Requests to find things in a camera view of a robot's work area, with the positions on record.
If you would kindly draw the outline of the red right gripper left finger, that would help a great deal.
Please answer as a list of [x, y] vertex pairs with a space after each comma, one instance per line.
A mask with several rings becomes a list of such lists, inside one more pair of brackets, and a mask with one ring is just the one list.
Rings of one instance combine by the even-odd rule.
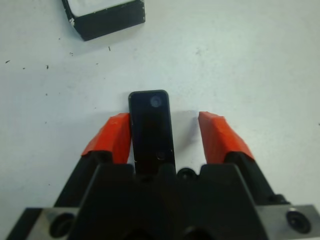
[[98, 166], [127, 164], [130, 148], [130, 114], [111, 116], [85, 147], [54, 206], [79, 207]]

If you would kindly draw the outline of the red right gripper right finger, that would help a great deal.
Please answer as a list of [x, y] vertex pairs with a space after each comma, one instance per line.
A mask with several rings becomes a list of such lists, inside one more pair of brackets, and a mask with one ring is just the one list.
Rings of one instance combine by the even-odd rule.
[[245, 141], [225, 117], [201, 111], [198, 122], [207, 164], [238, 167], [256, 205], [288, 205], [282, 194], [274, 193]]

